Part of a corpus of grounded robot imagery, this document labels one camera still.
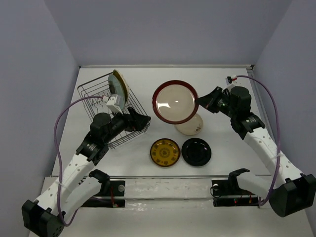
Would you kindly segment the cream plate with black brushmark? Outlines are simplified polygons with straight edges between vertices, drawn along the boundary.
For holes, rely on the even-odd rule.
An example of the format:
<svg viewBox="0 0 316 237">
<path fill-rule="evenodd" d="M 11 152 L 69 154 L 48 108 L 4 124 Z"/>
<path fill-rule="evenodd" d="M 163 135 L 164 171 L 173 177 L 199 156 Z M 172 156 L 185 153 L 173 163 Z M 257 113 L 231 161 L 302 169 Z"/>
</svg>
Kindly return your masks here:
<svg viewBox="0 0 316 237">
<path fill-rule="evenodd" d="M 189 121 L 174 126 L 181 134 L 193 136 L 199 134 L 203 129 L 203 119 L 199 114 L 195 114 Z"/>
</svg>

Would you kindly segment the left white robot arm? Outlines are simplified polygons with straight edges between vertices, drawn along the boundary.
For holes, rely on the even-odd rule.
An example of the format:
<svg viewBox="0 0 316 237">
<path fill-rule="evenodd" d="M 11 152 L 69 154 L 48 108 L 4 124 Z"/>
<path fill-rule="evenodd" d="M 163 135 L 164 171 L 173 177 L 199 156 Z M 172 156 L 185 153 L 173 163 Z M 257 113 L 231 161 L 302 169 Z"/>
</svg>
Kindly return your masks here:
<svg viewBox="0 0 316 237">
<path fill-rule="evenodd" d="M 96 165 L 108 152 L 109 143 L 123 131 L 142 131 L 151 120 L 132 107 L 128 111 L 113 117 L 107 113 L 94 116 L 90 131 L 59 177 L 34 201 L 23 204 L 27 229 L 39 237 L 57 237 L 88 199 L 108 192 L 110 177 Z"/>
</svg>

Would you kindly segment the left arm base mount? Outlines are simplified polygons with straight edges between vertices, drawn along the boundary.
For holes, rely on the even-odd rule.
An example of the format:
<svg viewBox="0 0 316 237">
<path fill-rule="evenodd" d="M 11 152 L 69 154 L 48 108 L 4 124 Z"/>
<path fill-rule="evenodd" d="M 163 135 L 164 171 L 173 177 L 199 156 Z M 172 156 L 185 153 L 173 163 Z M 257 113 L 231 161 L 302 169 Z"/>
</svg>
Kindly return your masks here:
<svg viewBox="0 0 316 237">
<path fill-rule="evenodd" d="M 101 186 L 100 192 L 87 200 L 82 207 L 125 208 L 125 181 L 110 180 Z"/>
</svg>

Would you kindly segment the black round plate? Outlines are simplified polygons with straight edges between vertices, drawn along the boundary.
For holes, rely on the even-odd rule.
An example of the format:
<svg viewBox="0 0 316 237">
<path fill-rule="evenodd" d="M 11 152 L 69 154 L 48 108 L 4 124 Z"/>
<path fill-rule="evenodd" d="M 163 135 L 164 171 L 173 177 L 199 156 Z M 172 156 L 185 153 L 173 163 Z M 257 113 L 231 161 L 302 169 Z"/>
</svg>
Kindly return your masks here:
<svg viewBox="0 0 316 237">
<path fill-rule="evenodd" d="M 194 167 L 206 165 L 212 156 L 211 147 L 200 138 L 190 138 L 182 145 L 181 153 L 184 161 Z"/>
</svg>

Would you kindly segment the light blue flower plate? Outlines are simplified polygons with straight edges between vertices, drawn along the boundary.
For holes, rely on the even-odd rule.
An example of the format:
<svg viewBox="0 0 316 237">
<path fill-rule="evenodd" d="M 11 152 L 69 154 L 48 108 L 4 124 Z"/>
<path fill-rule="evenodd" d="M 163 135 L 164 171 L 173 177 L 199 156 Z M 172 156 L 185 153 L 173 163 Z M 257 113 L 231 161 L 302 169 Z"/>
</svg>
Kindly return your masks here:
<svg viewBox="0 0 316 237">
<path fill-rule="evenodd" d="M 123 102 L 121 102 L 120 107 L 121 109 L 124 109 L 126 102 L 125 102 L 125 94 L 123 91 L 123 87 L 121 83 L 119 82 L 119 80 L 113 75 L 113 73 L 111 73 L 108 76 L 108 85 L 109 85 L 110 93 L 112 95 L 117 94 L 122 97 Z"/>
</svg>

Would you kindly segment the red rimmed cream plate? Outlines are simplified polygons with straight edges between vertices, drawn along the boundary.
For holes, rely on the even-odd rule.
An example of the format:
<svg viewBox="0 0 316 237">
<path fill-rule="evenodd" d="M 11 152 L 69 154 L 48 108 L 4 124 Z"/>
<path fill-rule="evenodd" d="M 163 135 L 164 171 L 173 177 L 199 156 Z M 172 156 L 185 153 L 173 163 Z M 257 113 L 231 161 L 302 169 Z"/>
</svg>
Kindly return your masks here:
<svg viewBox="0 0 316 237">
<path fill-rule="evenodd" d="M 153 93 L 152 108 L 155 115 L 168 124 L 183 124 L 198 111 L 196 90 L 182 80 L 161 84 Z"/>
</svg>

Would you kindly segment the woven bamboo pattern plate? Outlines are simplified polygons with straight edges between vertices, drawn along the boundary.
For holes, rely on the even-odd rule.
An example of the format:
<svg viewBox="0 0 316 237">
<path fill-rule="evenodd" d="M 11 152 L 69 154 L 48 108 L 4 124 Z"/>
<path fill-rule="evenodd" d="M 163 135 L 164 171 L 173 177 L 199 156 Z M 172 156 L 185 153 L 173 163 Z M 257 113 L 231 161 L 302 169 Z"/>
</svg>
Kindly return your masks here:
<svg viewBox="0 0 316 237">
<path fill-rule="evenodd" d="M 129 98 L 129 86 L 125 80 L 125 78 L 123 77 L 123 74 L 120 73 L 118 70 L 113 70 L 113 75 L 119 80 L 119 82 L 121 83 L 122 87 L 123 87 L 123 91 L 125 94 L 125 102 L 128 101 Z"/>
</svg>

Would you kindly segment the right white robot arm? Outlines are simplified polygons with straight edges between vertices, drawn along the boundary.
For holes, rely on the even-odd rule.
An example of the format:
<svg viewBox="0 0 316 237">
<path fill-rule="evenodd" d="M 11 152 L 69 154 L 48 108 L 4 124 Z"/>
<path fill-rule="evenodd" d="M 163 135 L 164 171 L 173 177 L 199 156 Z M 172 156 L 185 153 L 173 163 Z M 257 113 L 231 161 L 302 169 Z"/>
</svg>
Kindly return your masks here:
<svg viewBox="0 0 316 237">
<path fill-rule="evenodd" d="M 228 116 L 233 130 L 256 153 L 272 175 L 271 183 L 256 177 L 246 168 L 229 173 L 231 193 L 250 191 L 267 200 L 273 211 L 285 217 L 311 207 L 316 194 L 316 179 L 292 164 L 270 137 L 265 124 L 251 112 L 251 95 L 245 87 L 215 88 L 195 103 L 212 113 Z"/>
</svg>

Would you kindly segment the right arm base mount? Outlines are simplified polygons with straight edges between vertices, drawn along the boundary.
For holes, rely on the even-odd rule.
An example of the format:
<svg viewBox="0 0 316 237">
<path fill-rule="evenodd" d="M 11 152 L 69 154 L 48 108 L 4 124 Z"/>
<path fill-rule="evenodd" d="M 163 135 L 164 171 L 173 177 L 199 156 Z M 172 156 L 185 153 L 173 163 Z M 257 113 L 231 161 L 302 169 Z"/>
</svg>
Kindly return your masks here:
<svg viewBox="0 0 316 237">
<path fill-rule="evenodd" d="M 214 207 L 259 206 L 257 195 L 240 188 L 233 188 L 228 179 L 212 180 L 210 194 L 213 197 Z"/>
</svg>

